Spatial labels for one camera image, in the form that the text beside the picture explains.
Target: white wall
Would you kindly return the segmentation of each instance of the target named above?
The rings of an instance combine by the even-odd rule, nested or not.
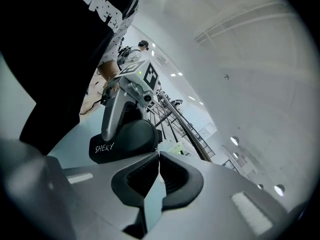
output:
[[[212,162],[217,165],[222,165],[229,159],[223,147],[224,143],[222,137],[218,131],[206,139],[205,142],[215,153],[215,155],[211,158]]]
[[[203,129],[209,122],[213,123],[210,115],[192,102],[188,102],[186,106],[180,109],[180,112],[193,125],[197,132]]]
[[[288,210],[304,202],[320,164],[320,64],[300,19],[292,11],[275,12],[201,44],[187,25],[154,15],[151,6],[141,10],[133,24],[183,69],[229,153],[250,157],[264,171],[265,190]],[[232,144],[231,136],[239,137],[240,147]],[[260,176],[251,180],[258,184]],[[285,185],[283,197],[273,189],[276,184]]]

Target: person's arm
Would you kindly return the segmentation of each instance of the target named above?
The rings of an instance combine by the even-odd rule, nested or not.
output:
[[[120,46],[120,42],[122,37],[126,34],[127,29],[131,25],[132,20],[134,19],[134,16],[138,12],[138,6],[134,9],[134,13],[130,15],[128,18],[126,18],[119,30],[114,34],[114,37],[110,41],[110,44],[106,48],[99,64],[98,64],[98,70],[101,74],[101,76],[106,80],[106,84],[114,78],[117,74],[120,73],[120,69],[117,64],[117,58],[118,58],[118,48]]]

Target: ceiling light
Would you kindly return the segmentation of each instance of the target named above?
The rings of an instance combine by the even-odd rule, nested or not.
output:
[[[230,138],[231,141],[233,142],[234,145],[238,146],[239,145],[239,139],[238,137],[234,136]]]
[[[285,186],[282,184],[278,184],[274,186],[274,190],[278,193],[279,196],[284,196]]]

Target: floor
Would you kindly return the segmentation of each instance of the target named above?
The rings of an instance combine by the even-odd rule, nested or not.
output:
[[[101,99],[101,95],[104,90],[103,86],[105,83],[106,83],[106,80],[101,75],[99,75],[98,70],[96,70],[90,81],[88,94],[85,95],[82,103],[82,107],[80,110],[81,121],[85,120],[89,115],[91,115],[94,111],[96,111],[98,108],[102,106],[100,102],[98,102],[92,108],[93,103]]]

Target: person in black shirt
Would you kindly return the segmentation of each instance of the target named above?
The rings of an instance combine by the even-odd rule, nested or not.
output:
[[[120,71],[118,47],[138,11],[138,0],[0,3],[1,53],[36,102],[20,140],[47,155],[79,123],[96,68],[107,81]]]

